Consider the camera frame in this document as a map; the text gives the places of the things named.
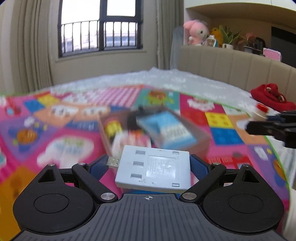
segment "usb connector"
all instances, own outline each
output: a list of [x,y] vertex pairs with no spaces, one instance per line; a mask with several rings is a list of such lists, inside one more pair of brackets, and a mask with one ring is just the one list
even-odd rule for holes
[[107,166],[109,166],[111,168],[118,168],[118,165],[119,165],[119,159],[109,156],[108,161],[107,161]]

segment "crosshair marking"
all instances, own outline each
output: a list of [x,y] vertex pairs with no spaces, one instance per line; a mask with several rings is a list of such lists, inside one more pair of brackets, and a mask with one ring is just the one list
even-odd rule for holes
[[150,201],[152,200],[154,197],[151,197],[151,196],[147,196],[147,197],[144,197],[146,200]]

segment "bed headboard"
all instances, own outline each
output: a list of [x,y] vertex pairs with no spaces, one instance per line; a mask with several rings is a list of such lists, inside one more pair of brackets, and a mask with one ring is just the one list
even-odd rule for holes
[[178,69],[250,91],[275,83],[296,102],[296,68],[259,55],[205,46],[181,46]]

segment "window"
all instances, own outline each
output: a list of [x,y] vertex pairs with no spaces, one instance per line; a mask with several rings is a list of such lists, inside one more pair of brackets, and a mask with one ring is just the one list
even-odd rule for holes
[[60,0],[59,57],[141,49],[141,0]]

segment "play mat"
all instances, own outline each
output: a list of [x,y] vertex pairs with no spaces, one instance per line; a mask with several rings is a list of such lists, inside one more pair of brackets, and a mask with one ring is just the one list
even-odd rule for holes
[[[105,153],[98,116],[139,105],[164,104],[208,132],[207,161],[228,168],[251,164],[289,208],[289,188],[277,154],[268,139],[244,130],[247,113],[198,96],[152,87],[125,85],[84,92],[51,93],[0,98],[0,240],[19,231],[12,205],[34,176],[48,163],[70,168],[90,163]],[[107,171],[101,182],[121,196],[122,190]]]

